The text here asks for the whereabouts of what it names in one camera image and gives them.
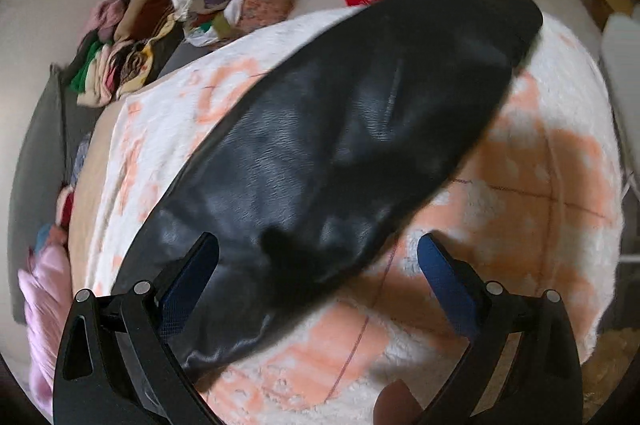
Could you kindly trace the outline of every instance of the black leather surface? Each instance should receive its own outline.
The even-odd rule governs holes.
[[[210,231],[220,264],[170,346],[192,380],[251,353],[369,264],[447,180],[541,25],[531,0],[383,0],[330,28],[207,136],[113,293]]]

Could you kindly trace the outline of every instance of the white and orange blanket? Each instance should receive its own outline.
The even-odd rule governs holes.
[[[317,12],[257,31],[127,98],[111,140],[87,286],[110,292],[145,218],[242,94],[352,13]],[[376,396],[396,378],[427,404],[466,346],[417,265],[418,238],[430,230],[441,232],[453,256],[511,293],[558,290],[586,360],[612,298],[620,201],[618,146],[600,71],[571,31],[545,16],[484,139],[399,240],[287,337],[199,389],[228,425],[367,423]]]

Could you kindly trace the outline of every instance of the green cloth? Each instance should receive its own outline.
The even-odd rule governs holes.
[[[86,73],[89,69],[89,64],[94,59],[95,54],[100,51],[100,48],[104,46],[99,40],[95,41],[89,47],[89,51],[86,54],[86,61],[84,62],[84,66],[80,68],[80,71],[76,73],[76,76],[71,79],[71,83],[69,84],[69,89],[75,91],[76,93],[84,93],[84,81],[86,80]]]

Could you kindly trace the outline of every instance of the wall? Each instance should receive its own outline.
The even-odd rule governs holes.
[[[97,1],[0,0],[0,351],[20,376],[29,361],[28,345],[24,327],[12,319],[6,281],[8,203],[15,163],[49,77],[49,64],[73,58],[82,27]]]

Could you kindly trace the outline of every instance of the blue gripper pad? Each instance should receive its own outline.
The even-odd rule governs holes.
[[[158,336],[163,342],[182,331],[219,258],[218,240],[210,233],[203,233],[187,256],[174,266],[175,280],[158,301]]]
[[[455,259],[426,234],[418,241],[418,265],[457,335],[473,341],[479,334],[478,308],[456,276]]]

